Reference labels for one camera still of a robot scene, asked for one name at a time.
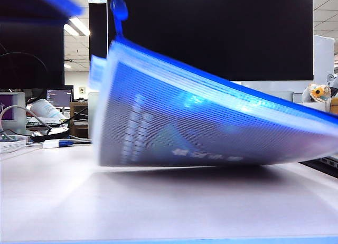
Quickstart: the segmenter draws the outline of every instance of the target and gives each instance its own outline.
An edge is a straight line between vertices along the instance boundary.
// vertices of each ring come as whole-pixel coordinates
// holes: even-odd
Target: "orange flower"
[[[322,87],[316,87],[315,89],[311,90],[311,96],[313,98],[319,98],[325,94],[324,89]]]

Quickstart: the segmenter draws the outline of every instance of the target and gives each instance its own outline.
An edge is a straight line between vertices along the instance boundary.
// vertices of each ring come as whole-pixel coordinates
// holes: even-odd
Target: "ceiling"
[[[80,21],[88,27],[88,0],[73,0],[83,7],[82,15],[78,16]],[[64,59],[71,69],[65,71],[89,71],[89,37],[72,36],[64,32]]]
[[[78,18],[88,27],[88,0],[74,0],[84,9]],[[338,42],[338,0],[314,0],[314,34],[335,38]],[[64,54],[71,61],[71,69],[66,71],[89,71],[89,38],[72,36],[66,31]]]

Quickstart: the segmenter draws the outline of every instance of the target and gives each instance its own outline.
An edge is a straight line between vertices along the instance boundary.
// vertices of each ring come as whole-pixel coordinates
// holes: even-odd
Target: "computer monitor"
[[[11,105],[19,105],[25,107],[25,93],[23,92],[0,92],[0,113]],[[26,113],[20,108],[12,108],[8,110],[1,124],[4,130],[11,129],[17,133],[24,133],[26,127]]]
[[[64,85],[63,25],[0,21],[0,89],[61,88]]]
[[[124,1],[123,35],[147,49],[233,81],[313,80],[313,0]]]
[[[48,89],[46,100],[55,107],[69,108],[72,101],[72,89]]]

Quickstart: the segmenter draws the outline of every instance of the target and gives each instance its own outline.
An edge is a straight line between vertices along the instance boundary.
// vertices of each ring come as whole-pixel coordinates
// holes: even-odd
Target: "cardboard box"
[[[338,98],[331,100],[331,113],[338,114]]]

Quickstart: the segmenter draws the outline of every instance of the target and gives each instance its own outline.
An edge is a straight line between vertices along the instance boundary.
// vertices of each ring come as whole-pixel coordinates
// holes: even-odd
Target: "desk surface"
[[[338,234],[338,180],[298,163],[109,168],[92,146],[1,157],[2,241]]]

